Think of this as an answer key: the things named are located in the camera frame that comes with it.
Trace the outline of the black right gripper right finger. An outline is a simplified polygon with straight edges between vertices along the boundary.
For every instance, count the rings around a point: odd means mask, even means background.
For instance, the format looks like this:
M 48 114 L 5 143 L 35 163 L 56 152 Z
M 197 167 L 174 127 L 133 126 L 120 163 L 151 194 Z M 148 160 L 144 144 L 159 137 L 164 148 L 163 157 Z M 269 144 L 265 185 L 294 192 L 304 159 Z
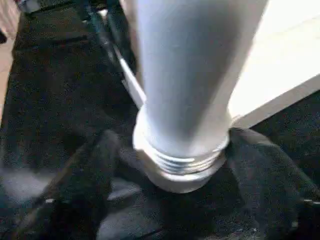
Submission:
M 320 189 L 266 136 L 231 128 L 225 156 L 264 240 L 318 240 Z

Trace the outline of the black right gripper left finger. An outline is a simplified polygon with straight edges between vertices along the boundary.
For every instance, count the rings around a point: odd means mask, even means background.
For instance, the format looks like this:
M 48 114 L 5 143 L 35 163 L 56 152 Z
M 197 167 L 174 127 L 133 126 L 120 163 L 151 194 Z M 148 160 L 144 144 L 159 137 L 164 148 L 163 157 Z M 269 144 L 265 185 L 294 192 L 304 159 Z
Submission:
M 16 240 L 94 240 L 107 213 L 119 149 L 105 130 L 83 144 L 20 217 Z

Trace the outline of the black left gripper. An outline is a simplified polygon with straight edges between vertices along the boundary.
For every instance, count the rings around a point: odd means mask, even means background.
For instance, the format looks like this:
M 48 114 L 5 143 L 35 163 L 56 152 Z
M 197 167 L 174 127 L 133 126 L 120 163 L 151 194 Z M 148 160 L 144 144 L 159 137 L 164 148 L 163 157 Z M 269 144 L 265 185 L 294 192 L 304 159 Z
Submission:
M 109 33 L 106 31 L 104 25 L 107 22 L 108 13 L 106 0 L 50 0 L 49 3 L 49 6 L 54 9 L 67 7 L 74 8 L 84 24 L 88 24 L 91 21 L 91 15 L 94 12 L 94 26 L 100 45 L 105 51 L 105 55 L 110 64 L 114 68 L 118 67 L 118 58 Z M 111 5 L 109 7 L 109 26 L 115 45 L 121 56 L 128 64 L 131 71 L 136 73 L 137 62 L 131 48 L 129 25 L 120 4 Z

